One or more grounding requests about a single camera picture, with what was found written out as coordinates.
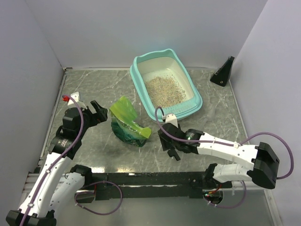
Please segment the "black bag clip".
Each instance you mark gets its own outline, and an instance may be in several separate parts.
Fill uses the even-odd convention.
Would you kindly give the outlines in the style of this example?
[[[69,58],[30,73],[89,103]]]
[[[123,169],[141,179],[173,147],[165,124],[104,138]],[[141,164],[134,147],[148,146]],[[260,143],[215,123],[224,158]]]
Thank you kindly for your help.
[[[181,159],[175,149],[169,149],[167,151],[167,154],[170,158],[174,158],[176,161],[179,161]]]

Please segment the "green cat litter bag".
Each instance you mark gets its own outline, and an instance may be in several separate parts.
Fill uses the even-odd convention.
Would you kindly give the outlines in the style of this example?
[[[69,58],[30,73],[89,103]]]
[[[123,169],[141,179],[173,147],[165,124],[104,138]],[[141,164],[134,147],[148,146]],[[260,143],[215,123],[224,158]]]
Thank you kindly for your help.
[[[122,96],[110,108],[111,129],[122,142],[142,147],[150,137],[152,130],[135,122],[138,114],[130,100]]]

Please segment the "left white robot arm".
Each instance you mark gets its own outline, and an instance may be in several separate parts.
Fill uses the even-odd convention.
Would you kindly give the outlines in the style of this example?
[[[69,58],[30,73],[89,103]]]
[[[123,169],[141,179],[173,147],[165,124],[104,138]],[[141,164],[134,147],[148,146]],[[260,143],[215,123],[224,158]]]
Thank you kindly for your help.
[[[92,113],[82,102],[68,102],[63,123],[51,140],[43,169],[27,198],[18,210],[11,210],[6,221],[10,226],[55,226],[60,211],[75,192],[93,183],[92,170],[76,165],[62,185],[63,173],[79,150],[88,128],[107,121],[108,110],[95,100]]]

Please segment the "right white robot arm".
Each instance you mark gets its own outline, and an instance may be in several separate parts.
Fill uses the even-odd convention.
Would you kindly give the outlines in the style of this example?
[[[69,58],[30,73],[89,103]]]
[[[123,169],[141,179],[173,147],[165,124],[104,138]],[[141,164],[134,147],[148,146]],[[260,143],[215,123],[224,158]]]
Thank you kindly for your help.
[[[166,123],[158,130],[163,150],[180,160],[177,151],[210,155],[231,161],[231,164],[212,163],[206,170],[205,181],[217,187],[229,181],[252,181],[259,187],[274,189],[280,160],[267,143],[240,145],[211,136],[196,129],[186,132],[179,125]]]

